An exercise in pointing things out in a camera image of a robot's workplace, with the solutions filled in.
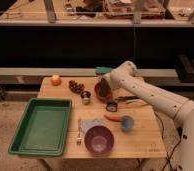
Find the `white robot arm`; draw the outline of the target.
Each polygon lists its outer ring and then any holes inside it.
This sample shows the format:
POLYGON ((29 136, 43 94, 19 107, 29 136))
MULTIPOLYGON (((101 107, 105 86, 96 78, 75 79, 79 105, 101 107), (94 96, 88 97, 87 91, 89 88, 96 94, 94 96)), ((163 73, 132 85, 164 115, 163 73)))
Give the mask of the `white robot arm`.
POLYGON ((137 79, 136 70, 132 61, 114 69, 97 67, 100 96, 105 98, 112 90, 123 88, 172 118, 182 127, 179 167, 194 171, 194 101, 137 79))

